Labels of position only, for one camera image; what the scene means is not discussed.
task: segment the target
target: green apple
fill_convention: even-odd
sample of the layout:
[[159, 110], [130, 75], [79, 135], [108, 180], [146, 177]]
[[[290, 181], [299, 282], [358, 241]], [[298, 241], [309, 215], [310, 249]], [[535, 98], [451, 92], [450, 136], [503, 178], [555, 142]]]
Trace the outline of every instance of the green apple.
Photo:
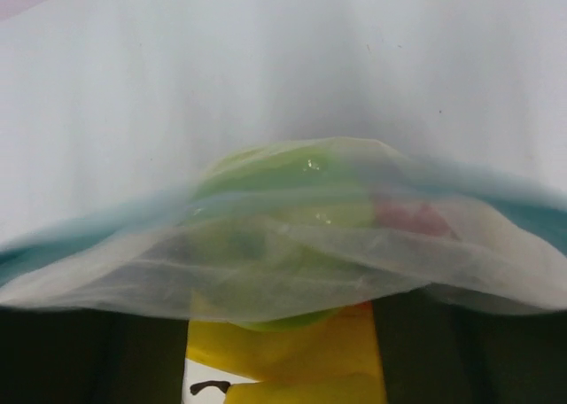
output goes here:
[[[197, 259], [216, 268], [211, 280], [214, 284], [204, 291], [212, 304], [237, 315], [261, 315], [267, 312], [266, 297], [274, 305], [281, 303], [286, 307], [291, 302], [293, 307], [300, 307], [300, 302], [293, 301], [294, 293], [306, 297], [310, 282], [315, 287], [321, 278], [344, 282], [349, 273], [358, 278], [356, 270], [361, 268], [349, 266], [269, 227], [270, 223], [321, 229], [365, 228], [373, 224], [368, 192], [335, 152], [343, 143], [341, 140], [348, 139], [251, 149], [222, 160], [207, 173], [195, 193], [196, 200], [239, 192], [242, 196], [253, 194], [260, 204], [263, 197], [270, 197], [270, 206], [259, 212], [226, 214], [190, 225], [191, 247]], [[323, 190], [338, 190], [339, 195], [333, 197], [331, 193], [331, 198], [327, 195], [318, 199], [317, 192]], [[358, 198], [341, 200], [341, 193]], [[286, 330], [318, 322], [336, 311], [333, 308], [238, 325], [260, 331]]]

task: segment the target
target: transparent plastic bag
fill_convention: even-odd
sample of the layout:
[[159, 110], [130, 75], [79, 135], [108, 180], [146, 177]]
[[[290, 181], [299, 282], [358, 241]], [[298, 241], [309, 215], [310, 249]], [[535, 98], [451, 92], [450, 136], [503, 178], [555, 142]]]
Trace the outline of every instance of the transparent plastic bag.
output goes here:
[[566, 208], [376, 141], [272, 144], [4, 245], [0, 305], [257, 322], [427, 287], [485, 311], [554, 311], [567, 307]]

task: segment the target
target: white backdrop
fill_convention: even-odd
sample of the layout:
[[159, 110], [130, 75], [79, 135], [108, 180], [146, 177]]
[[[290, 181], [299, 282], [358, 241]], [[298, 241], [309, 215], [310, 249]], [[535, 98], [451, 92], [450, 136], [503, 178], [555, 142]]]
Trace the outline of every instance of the white backdrop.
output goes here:
[[0, 240], [363, 136], [567, 191], [567, 0], [49, 0], [0, 23]]

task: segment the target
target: yellow object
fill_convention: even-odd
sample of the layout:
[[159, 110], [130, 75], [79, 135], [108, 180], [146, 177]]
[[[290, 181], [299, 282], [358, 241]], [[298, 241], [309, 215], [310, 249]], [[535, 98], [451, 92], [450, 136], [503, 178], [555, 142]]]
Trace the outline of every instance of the yellow object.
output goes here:
[[302, 384], [232, 385], [224, 404], [385, 404], [380, 379], [363, 374]]
[[312, 382], [363, 373], [382, 382], [370, 305], [347, 307], [307, 327], [258, 332], [223, 322], [190, 322], [187, 358], [260, 381]]

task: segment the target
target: green fruit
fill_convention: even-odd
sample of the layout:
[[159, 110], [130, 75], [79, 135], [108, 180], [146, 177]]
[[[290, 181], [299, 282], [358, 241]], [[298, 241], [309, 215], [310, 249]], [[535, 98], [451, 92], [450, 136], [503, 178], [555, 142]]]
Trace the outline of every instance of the green fruit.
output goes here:
[[[277, 230], [277, 226], [294, 225], [364, 228], [373, 223], [367, 191], [353, 170], [333, 152], [337, 145], [353, 141], [357, 140], [308, 141], [251, 149], [224, 159], [206, 175], [196, 191], [196, 200], [223, 193], [253, 196], [237, 206], [242, 210], [248, 205], [247, 214], [228, 213], [189, 226], [191, 247], [198, 260], [217, 268], [210, 287], [202, 291], [210, 303], [235, 315], [261, 315], [267, 311], [270, 300], [272, 307], [278, 304], [278, 297], [308, 299], [308, 287], [321, 278], [337, 282], [359, 278], [357, 270], [362, 268], [348, 266], [343, 260]], [[337, 196], [329, 194], [334, 190], [338, 191]], [[262, 331], [286, 330], [317, 322], [334, 312], [331, 309], [239, 325]]]

